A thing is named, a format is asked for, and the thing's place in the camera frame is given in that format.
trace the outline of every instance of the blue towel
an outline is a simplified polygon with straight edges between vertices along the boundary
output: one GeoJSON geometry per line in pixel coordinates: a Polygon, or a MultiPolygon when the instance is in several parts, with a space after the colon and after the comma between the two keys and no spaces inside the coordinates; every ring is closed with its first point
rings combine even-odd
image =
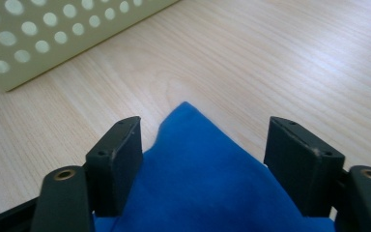
{"type": "Polygon", "coordinates": [[[187,102],[160,125],[121,217],[97,231],[333,232],[303,217],[269,170],[187,102]]]}

